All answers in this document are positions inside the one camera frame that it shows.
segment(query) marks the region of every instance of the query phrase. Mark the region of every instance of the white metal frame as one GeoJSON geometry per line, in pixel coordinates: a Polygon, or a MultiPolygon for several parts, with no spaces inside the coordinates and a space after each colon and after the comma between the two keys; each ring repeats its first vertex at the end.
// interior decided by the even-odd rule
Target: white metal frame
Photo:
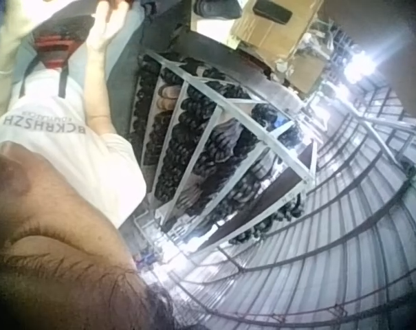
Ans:
{"type": "MultiPolygon", "coordinates": [[[[248,222],[247,224],[243,225],[239,229],[235,230],[233,233],[228,235],[227,237],[223,238],[222,240],[216,242],[214,245],[212,245],[210,248],[214,248],[218,246],[219,244],[223,243],[224,241],[228,241],[232,237],[235,237],[238,234],[241,234],[242,232],[246,231],[247,229],[255,226],[257,223],[264,220],[266,217],[271,215],[273,212],[278,210],[280,207],[282,207],[284,204],[286,204],[288,201],[295,198],[295,196],[299,193],[302,193],[303,191],[309,189],[312,185],[314,185],[315,176],[316,176],[316,158],[317,158],[317,147],[316,144],[314,145],[314,155],[312,156],[312,162],[311,162],[311,168],[307,168],[298,158],[295,154],[291,153],[289,149],[287,149],[284,145],[282,145],[278,140],[277,137],[284,133],[286,130],[288,130],[293,124],[293,121],[289,121],[285,123],[283,126],[277,128],[273,132],[269,133],[267,132],[260,124],[258,124],[255,120],[252,119],[246,112],[244,112],[239,105],[256,105],[256,104],[265,104],[266,101],[262,101],[259,98],[255,100],[240,100],[240,99],[227,99],[224,98],[221,94],[217,93],[215,90],[211,89],[209,86],[205,85],[206,81],[210,81],[213,79],[206,79],[202,77],[192,76],[188,72],[184,71],[179,66],[181,63],[174,63],[169,60],[166,60],[165,58],[159,56],[155,52],[146,50],[145,54],[150,56],[151,58],[155,59],[158,63],[162,65],[161,72],[166,67],[169,70],[171,70],[174,74],[178,75],[184,80],[184,84],[182,86],[181,93],[179,95],[179,98],[177,99],[177,104],[175,111],[173,113],[173,117],[171,119],[171,123],[168,126],[168,130],[166,132],[166,137],[164,141],[164,145],[162,147],[162,152],[159,158],[159,164],[157,165],[157,169],[155,172],[154,177],[154,183],[152,188],[152,193],[150,197],[153,199],[154,193],[155,193],[155,187],[158,182],[158,177],[160,174],[160,171],[163,166],[164,156],[166,153],[166,150],[168,148],[169,142],[171,140],[171,133],[173,126],[178,123],[178,116],[181,113],[180,111],[180,105],[184,99],[187,97],[187,89],[189,86],[193,86],[198,91],[202,92],[204,95],[206,95],[208,98],[210,98],[213,102],[217,103],[217,107],[209,119],[208,126],[205,128],[201,139],[189,161],[188,166],[186,167],[186,170],[184,172],[184,175],[182,179],[180,180],[179,186],[177,187],[176,193],[173,197],[173,199],[165,204],[164,206],[161,206],[161,211],[164,213],[164,216],[162,220],[160,221],[161,224],[165,223],[168,218],[171,216],[171,213],[173,211],[173,208],[175,207],[175,204],[177,203],[177,200],[179,196],[181,195],[183,189],[186,187],[188,178],[190,177],[193,167],[199,158],[201,152],[204,150],[205,144],[208,141],[208,138],[212,132],[212,130],[215,128],[218,119],[220,118],[221,114],[225,111],[229,116],[232,116],[233,118],[240,121],[240,123],[249,131],[251,131],[255,136],[258,137],[260,142],[257,144],[256,148],[248,155],[248,157],[241,163],[240,167],[236,170],[235,174],[228,180],[228,183],[221,189],[219,193],[215,196],[215,198],[210,201],[210,203],[206,206],[206,209],[202,212],[202,214],[198,217],[195,217],[194,219],[191,219],[191,222],[188,223],[188,228],[185,231],[185,234],[190,233],[197,225],[203,221],[203,218],[208,215],[214,208],[219,204],[219,202],[233,189],[234,185],[244,176],[245,172],[253,163],[257,160],[260,154],[266,149],[270,148],[272,149],[275,154],[282,159],[282,161],[290,167],[301,179],[302,181],[297,184],[295,187],[293,187],[287,194],[285,194],[283,197],[281,197],[277,202],[273,203],[269,208],[264,210],[261,214],[257,215],[253,220],[248,222]]],[[[161,78],[158,78],[157,85],[155,88],[155,95],[157,94],[158,88],[160,88],[160,81],[161,78]]],[[[223,80],[218,80],[221,83],[233,83],[223,80]]],[[[155,99],[156,96],[153,97],[153,102],[151,104],[151,110],[155,106],[155,99]]],[[[146,128],[146,134],[148,134],[151,131],[150,126],[153,124],[154,119],[154,113],[150,110],[149,119],[148,119],[148,127],[146,128]]],[[[147,141],[147,135],[144,139],[144,145],[142,150],[142,163],[144,158],[144,152],[145,152],[145,146],[147,141]]],[[[153,205],[150,203],[150,215],[155,214],[155,208],[157,205],[153,205]]]]}

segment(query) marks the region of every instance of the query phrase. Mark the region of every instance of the metal ceiling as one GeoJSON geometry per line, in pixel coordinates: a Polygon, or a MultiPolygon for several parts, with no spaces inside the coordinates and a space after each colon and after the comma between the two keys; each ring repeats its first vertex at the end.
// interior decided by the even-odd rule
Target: metal ceiling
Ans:
{"type": "MultiPolygon", "coordinates": [[[[416,123],[388,87],[364,101],[358,111],[416,123]]],[[[277,223],[258,243],[226,244],[191,261],[178,254],[162,272],[187,313],[227,330],[386,329],[408,312],[416,295],[416,176],[390,162],[354,117],[336,118],[343,123],[319,150],[304,217],[277,223]]],[[[413,134],[375,129],[396,157],[416,164],[413,134]]]]}

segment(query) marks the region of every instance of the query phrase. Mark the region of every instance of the bright light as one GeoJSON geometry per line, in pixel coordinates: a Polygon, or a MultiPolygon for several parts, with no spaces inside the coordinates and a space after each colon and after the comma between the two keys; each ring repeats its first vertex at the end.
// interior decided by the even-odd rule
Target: bright light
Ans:
{"type": "Polygon", "coordinates": [[[356,84],[364,76],[375,71],[375,63],[365,55],[365,52],[354,54],[351,62],[345,67],[344,74],[351,84],[356,84]]]}
{"type": "Polygon", "coordinates": [[[314,113],[327,124],[330,119],[330,114],[322,107],[315,106],[312,108],[314,113]]]}
{"type": "Polygon", "coordinates": [[[209,237],[217,231],[217,227],[215,225],[212,226],[211,230],[207,232],[202,237],[193,237],[189,240],[187,244],[182,245],[182,250],[185,252],[193,253],[197,251],[200,246],[205,243],[209,237]]]}
{"type": "Polygon", "coordinates": [[[345,85],[339,84],[338,88],[336,89],[336,96],[340,100],[346,100],[348,99],[349,95],[350,95],[350,91],[348,87],[345,85]]]}
{"type": "Polygon", "coordinates": [[[375,71],[375,63],[363,51],[354,55],[351,62],[359,68],[364,76],[370,76],[375,71]]]}

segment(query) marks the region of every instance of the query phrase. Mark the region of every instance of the metal shelving rack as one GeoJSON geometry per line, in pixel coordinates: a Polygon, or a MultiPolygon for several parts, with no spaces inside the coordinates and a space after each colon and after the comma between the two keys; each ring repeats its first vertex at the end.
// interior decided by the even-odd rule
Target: metal shelving rack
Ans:
{"type": "MultiPolygon", "coordinates": [[[[215,128],[219,120],[224,119],[225,117],[235,118],[236,120],[238,120],[245,128],[247,128],[249,131],[255,134],[255,136],[259,140],[259,143],[255,147],[255,149],[248,154],[247,158],[242,161],[238,169],[235,171],[232,177],[228,180],[227,184],[208,203],[208,205],[206,206],[205,210],[202,212],[201,215],[192,219],[187,217],[187,219],[185,220],[186,221],[185,223],[180,223],[180,227],[182,226],[185,227],[183,232],[181,230],[180,231],[175,230],[175,231],[171,231],[168,233],[167,236],[170,237],[170,239],[173,240],[173,242],[176,245],[180,244],[182,242],[182,237],[186,234],[189,234],[203,220],[203,218],[206,215],[208,215],[215,208],[215,206],[219,204],[219,202],[234,188],[234,185],[244,176],[247,169],[249,169],[249,167],[251,167],[251,165],[255,163],[259,155],[261,155],[262,152],[267,148],[271,149],[279,158],[281,158],[283,163],[286,165],[286,167],[293,170],[293,172],[295,173],[295,176],[300,178],[299,182],[295,184],[295,186],[290,191],[285,193],[281,198],[279,198],[271,206],[269,206],[266,210],[264,210],[263,212],[255,216],[249,222],[245,223],[244,225],[241,225],[239,228],[234,230],[233,233],[230,233],[229,235],[223,237],[222,239],[219,239],[213,244],[210,244],[210,246],[203,249],[204,251],[215,248],[221,243],[227,241],[228,239],[238,234],[241,234],[242,232],[251,228],[255,224],[264,220],[264,218],[271,215],[274,211],[278,210],[280,207],[285,205],[288,201],[295,198],[297,194],[303,193],[304,191],[309,190],[314,186],[315,176],[316,176],[316,161],[317,161],[316,143],[314,142],[314,145],[312,146],[310,166],[306,166],[303,164],[302,161],[299,160],[299,158],[296,156],[295,153],[291,152],[286,146],[284,146],[277,140],[277,137],[279,135],[286,132],[286,130],[288,130],[290,127],[293,126],[294,118],[288,118],[290,119],[290,121],[286,122],[281,127],[273,130],[272,132],[268,132],[259,123],[253,120],[252,117],[249,115],[254,105],[267,103],[266,101],[261,100],[259,97],[255,96],[251,92],[249,92],[252,98],[251,100],[224,98],[221,94],[217,93],[214,89],[211,89],[208,85],[205,85],[206,81],[215,80],[215,79],[206,79],[206,78],[202,78],[198,76],[192,76],[188,72],[184,71],[181,67],[179,67],[181,63],[176,63],[176,62],[166,60],[162,56],[150,50],[145,50],[144,54],[156,60],[162,66],[161,71],[163,71],[164,68],[171,70],[174,74],[182,78],[184,83],[182,85],[179,98],[177,99],[177,104],[173,112],[173,116],[171,118],[171,123],[169,124],[168,130],[166,132],[166,137],[165,137],[162,151],[160,154],[159,163],[157,165],[157,168],[154,174],[153,186],[152,186],[151,192],[148,194],[149,211],[143,214],[141,217],[134,219],[137,227],[142,228],[142,226],[148,226],[149,224],[152,224],[153,222],[151,221],[151,219],[154,219],[154,221],[156,223],[159,223],[160,225],[163,225],[164,223],[166,223],[166,221],[171,216],[171,213],[174,209],[174,206],[180,194],[182,193],[183,189],[186,187],[188,183],[188,179],[190,178],[194,165],[197,159],[199,158],[201,152],[203,151],[205,144],[208,141],[208,138],[212,130],[215,128]],[[164,156],[166,154],[168,144],[171,140],[171,133],[172,133],[173,126],[178,123],[178,117],[179,117],[179,114],[181,113],[180,104],[187,97],[187,89],[190,86],[194,87],[195,89],[200,91],[202,94],[210,98],[213,102],[217,104],[217,106],[214,110],[213,115],[210,117],[208,121],[208,125],[204,129],[204,132],[189,161],[188,166],[186,167],[186,170],[184,171],[183,177],[180,180],[180,183],[178,185],[176,193],[174,194],[173,199],[169,201],[168,203],[161,205],[161,203],[158,203],[157,200],[155,200],[154,192],[157,186],[159,174],[163,166],[164,156]]],[[[218,80],[218,81],[220,83],[235,84],[234,82],[228,82],[224,80],[218,80]]],[[[145,152],[147,136],[149,132],[151,132],[151,125],[153,124],[153,118],[156,113],[156,111],[154,110],[155,99],[156,99],[157,90],[160,88],[161,82],[162,82],[162,79],[159,76],[159,78],[157,79],[157,85],[155,88],[155,95],[153,97],[151,109],[149,112],[149,119],[148,119],[148,124],[147,124],[145,138],[144,138],[142,156],[145,152]]],[[[280,111],[280,114],[282,116],[285,116],[285,113],[282,111],[280,111]]]]}

